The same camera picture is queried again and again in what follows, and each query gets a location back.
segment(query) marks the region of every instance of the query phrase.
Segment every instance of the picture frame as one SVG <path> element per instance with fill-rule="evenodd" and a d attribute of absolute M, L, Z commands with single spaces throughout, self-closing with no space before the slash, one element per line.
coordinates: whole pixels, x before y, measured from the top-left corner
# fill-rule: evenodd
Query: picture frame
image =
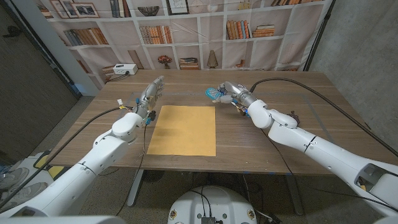
<path fill-rule="evenodd" d="M 189 14 L 188 0 L 166 0 L 169 15 Z"/>
<path fill-rule="evenodd" d="M 54 8 L 54 10 L 58 13 L 58 15 L 60 16 L 61 19 L 69 19 L 70 18 L 60 1 L 51 0 L 50 3 L 52 5 L 52 7 Z"/>
<path fill-rule="evenodd" d="M 79 18 L 100 18 L 93 3 L 72 3 Z"/>
<path fill-rule="evenodd" d="M 59 0 L 63 8 L 66 10 L 69 18 L 76 19 L 79 18 L 77 16 L 76 11 L 72 7 L 73 0 Z"/>

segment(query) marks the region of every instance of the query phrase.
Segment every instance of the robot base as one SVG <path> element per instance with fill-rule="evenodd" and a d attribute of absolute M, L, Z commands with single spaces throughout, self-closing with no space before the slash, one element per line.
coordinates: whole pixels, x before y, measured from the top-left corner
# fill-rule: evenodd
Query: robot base
<path fill-rule="evenodd" d="M 202 187 L 193 189 L 201 193 Z M 183 194 L 172 205 L 169 213 L 168 224 L 202 223 L 203 205 L 207 221 L 205 223 L 230 223 L 230 224 L 257 224 L 256 215 L 252 205 L 240 194 L 231 189 L 219 186 L 204 186 L 203 195 L 207 197 L 211 207 L 200 194 L 189 191 Z"/>

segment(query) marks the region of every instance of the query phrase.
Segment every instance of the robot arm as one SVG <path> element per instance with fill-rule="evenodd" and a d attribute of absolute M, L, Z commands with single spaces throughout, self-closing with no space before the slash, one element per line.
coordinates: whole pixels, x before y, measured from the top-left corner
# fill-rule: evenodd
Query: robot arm
<path fill-rule="evenodd" d="M 265 102 L 258 100 L 242 85 L 224 82 L 217 90 L 221 93 L 217 98 L 232 98 L 230 103 L 247 113 L 256 127 L 271 127 L 268 136 L 273 141 L 305 153 L 337 175 L 359 196 L 398 208 L 398 166 L 357 156 L 298 128 L 293 117 L 276 110 L 268 110 Z M 398 215 L 396 211 L 383 205 L 365 201 L 384 216 Z"/>
<path fill-rule="evenodd" d="M 96 176 L 120 160 L 128 145 L 136 140 L 137 130 L 148 123 L 148 119 L 153 119 L 150 111 L 161 96 L 163 79 L 161 76 L 152 82 L 142 93 L 137 106 L 117 120 L 112 129 L 95 139 L 92 150 L 77 164 L 38 196 L 3 212 L 0 217 L 11 217 L 21 210 L 28 210 L 34 216 L 78 215 Z"/>

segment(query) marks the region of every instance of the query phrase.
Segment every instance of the gray wall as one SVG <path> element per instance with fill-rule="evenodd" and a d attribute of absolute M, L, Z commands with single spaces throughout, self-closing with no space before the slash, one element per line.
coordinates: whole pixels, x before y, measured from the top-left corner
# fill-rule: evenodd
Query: gray wall
<path fill-rule="evenodd" d="M 398 1 L 336 0 L 310 71 L 398 151 Z"/>

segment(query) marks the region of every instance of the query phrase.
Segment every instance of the vase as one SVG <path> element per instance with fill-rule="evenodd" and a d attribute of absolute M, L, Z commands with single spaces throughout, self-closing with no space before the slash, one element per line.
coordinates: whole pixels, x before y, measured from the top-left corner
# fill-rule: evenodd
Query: vase
<path fill-rule="evenodd" d="M 207 66 L 209 66 L 209 68 L 216 68 L 216 66 L 218 66 L 218 62 L 217 62 L 217 58 L 216 58 L 216 54 L 214 53 L 214 50 L 210 51 L 209 59 L 207 60 Z"/>

